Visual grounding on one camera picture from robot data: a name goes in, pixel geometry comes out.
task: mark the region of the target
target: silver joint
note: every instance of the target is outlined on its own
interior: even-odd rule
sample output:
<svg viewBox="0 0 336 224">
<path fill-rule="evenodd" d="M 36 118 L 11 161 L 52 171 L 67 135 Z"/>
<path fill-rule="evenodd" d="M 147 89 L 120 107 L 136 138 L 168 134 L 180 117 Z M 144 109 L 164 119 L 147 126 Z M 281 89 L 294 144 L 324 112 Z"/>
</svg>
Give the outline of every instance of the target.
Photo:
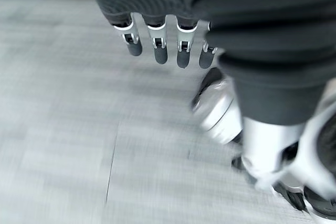
<svg viewBox="0 0 336 224">
<path fill-rule="evenodd" d="M 211 51 L 211 53 L 214 55 L 217 51 L 217 47 L 215 48 L 210 48 L 209 43 L 206 40 L 203 40 L 203 51 L 208 52 L 208 50 Z"/>
<path fill-rule="evenodd" d="M 118 27 L 114 26 L 114 28 L 119 32 L 123 40 L 126 42 L 126 44 L 130 44 L 130 39 L 134 44 L 137 44 L 139 42 L 139 32 L 138 28 L 136 27 L 136 23 L 134 20 L 133 15 L 131 15 L 132 23 L 127 27 Z"/>
<path fill-rule="evenodd" d="M 191 46 L 194 42 L 194 36 L 197 29 L 197 25 L 193 29 L 182 29 L 177 24 L 178 33 L 177 33 L 177 49 L 179 52 L 182 52 L 182 42 L 187 42 L 186 51 L 190 52 Z"/>
<path fill-rule="evenodd" d="M 151 41 L 153 44 L 153 47 L 156 49 L 159 44 L 156 42 L 157 39 L 161 40 L 161 48 L 165 48 L 167 45 L 167 28 L 166 23 L 164 23 L 160 27 L 152 27 L 147 26 L 149 36 L 151 37 Z"/>
<path fill-rule="evenodd" d="M 299 141 L 304 124 L 283 126 L 244 118 L 242 161 L 256 179 L 279 172 L 283 151 Z"/>
</svg>

